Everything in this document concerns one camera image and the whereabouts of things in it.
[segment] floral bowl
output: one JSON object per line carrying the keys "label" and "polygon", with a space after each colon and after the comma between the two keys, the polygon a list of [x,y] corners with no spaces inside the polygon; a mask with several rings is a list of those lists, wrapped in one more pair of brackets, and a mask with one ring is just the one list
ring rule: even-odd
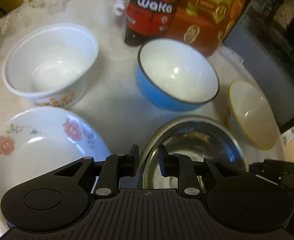
{"label": "floral bowl", "polygon": [[[16,115],[0,130],[0,201],[12,187],[91,156],[104,161],[110,151],[79,116],[56,107]],[[7,227],[0,211],[0,223]]]}

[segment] white bowl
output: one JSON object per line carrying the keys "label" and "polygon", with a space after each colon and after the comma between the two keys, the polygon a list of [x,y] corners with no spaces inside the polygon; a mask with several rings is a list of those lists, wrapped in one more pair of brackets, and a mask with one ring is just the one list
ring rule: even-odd
{"label": "white bowl", "polygon": [[2,70],[6,87],[35,106],[71,106],[88,87],[85,73],[98,55],[86,28],[49,25],[26,35],[9,51]]}
{"label": "white bowl", "polygon": [[[110,151],[79,116],[37,107],[8,121],[0,131],[0,201],[12,187],[85,156],[104,161]],[[0,210],[0,222],[6,226]]]}
{"label": "white bowl", "polygon": [[149,41],[140,49],[138,63],[140,87],[160,107],[188,111],[218,93],[215,69],[202,54],[180,41]]}
{"label": "white bowl", "polygon": [[278,126],[264,94],[247,81],[238,80],[229,87],[228,101],[228,126],[234,132],[242,131],[261,150],[273,148]]}

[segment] white tablecloth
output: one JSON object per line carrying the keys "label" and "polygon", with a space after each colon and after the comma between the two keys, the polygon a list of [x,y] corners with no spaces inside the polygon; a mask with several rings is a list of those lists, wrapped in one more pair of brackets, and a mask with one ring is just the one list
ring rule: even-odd
{"label": "white tablecloth", "polygon": [[[224,124],[228,87],[232,81],[252,80],[244,67],[224,48],[210,62],[215,67],[220,91],[215,100],[185,113],[154,106],[139,90],[135,79],[138,48],[123,43],[123,26],[112,13],[113,0],[34,0],[0,20],[0,129],[14,115],[31,108],[23,98],[7,90],[2,82],[2,63],[10,47],[30,31],[50,23],[83,25],[97,37],[100,51],[90,70],[91,85],[85,96],[69,110],[87,120],[105,140],[112,153],[128,153],[132,144],[143,149],[148,139],[165,122],[183,115],[200,114]],[[280,142],[267,152],[241,144],[249,163],[265,158],[283,159]],[[122,180],[123,187],[135,187],[135,180]],[[0,219],[0,236],[7,230]]]}

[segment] toy figure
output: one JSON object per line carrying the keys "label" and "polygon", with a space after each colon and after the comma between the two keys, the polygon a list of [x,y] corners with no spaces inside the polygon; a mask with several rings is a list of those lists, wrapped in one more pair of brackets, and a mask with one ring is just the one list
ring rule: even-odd
{"label": "toy figure", "polygon": [[[179,0],[130,0],[127,7],[125,43],[138,46],[165,34],[169,28]],[[121,16],[127,0],[116,0],[114,12]]]}

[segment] white plastic bowl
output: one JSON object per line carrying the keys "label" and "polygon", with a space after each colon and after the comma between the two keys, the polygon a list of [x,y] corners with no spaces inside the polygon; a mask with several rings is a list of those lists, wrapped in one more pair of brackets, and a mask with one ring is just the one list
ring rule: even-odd
{"label": "white plastic bowl", "polygon": [[229,87],[228,126],[241,131],[255,147],[270,150],[278,137],[278,126],[264,94],[244,80]]}
{"label": "white plastic bowl", "polygon": [[218,94],[215,69],[202,54],[180,41],[149,41],[138,53],[138,64],[140,87],[162,108],[188,111]]}
{"label": "white plastic bowl", "polygon": [[49,25],[19,40],[2,70],[6,87],[36,106],[71,106],[88,87],[85,73],[98,56],[98,42],[86,28]]}

